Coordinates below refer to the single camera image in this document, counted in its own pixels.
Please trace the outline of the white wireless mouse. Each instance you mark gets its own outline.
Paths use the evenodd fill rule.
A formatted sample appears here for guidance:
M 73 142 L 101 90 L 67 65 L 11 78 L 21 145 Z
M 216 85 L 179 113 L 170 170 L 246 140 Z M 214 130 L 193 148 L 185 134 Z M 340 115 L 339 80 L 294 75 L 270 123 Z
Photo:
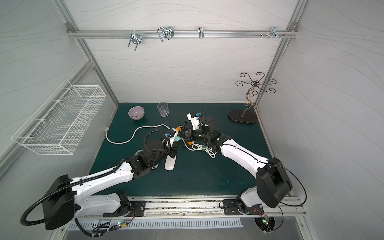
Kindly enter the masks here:
M 172 158 L 171 156 L 167 156 L 165 161 L 165 170 L 172 171 L 175 167 L 176 158 Z

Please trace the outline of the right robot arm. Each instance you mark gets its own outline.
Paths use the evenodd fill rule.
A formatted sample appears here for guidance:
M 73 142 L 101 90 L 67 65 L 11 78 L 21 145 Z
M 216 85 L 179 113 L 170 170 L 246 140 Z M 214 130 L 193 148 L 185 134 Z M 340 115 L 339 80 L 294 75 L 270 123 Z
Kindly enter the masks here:
M 268 159 L 242 147 L 230 136 L 221 133 L 212 116 L 189 113 L 192 126 L 179 128 L 179 136 L 191 151 L 207 152 L 211 158 L 217 154 L 231 159 L 256 179 L 256 186 L 237 195 L 235 206 L 241 215 L 248 215 L 262 204 L 276 208 L 293 189 L 290 170 L 277 158 Z

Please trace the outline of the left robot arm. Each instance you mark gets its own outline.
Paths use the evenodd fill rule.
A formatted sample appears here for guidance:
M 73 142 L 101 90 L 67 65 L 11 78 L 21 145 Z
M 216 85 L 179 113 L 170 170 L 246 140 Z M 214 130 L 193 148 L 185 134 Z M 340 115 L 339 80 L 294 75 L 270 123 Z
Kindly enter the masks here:
M 111 195 L 96 193 L 115 185 L 130 182 L 148 174 L 166 157 L 174 156 L 173 146 L 178 130 L 169 129 L 164 139 L 144 141 L 143 150 L 122 159 L 115 167 L 80 178 L 58 177 L 47 193 L 21 216 L 23 226 L 45 224 L 47 230 L 64 226 L 79 217 L 102 214 L 105 218 L 134 214 L 134 207 L 123 191 Z

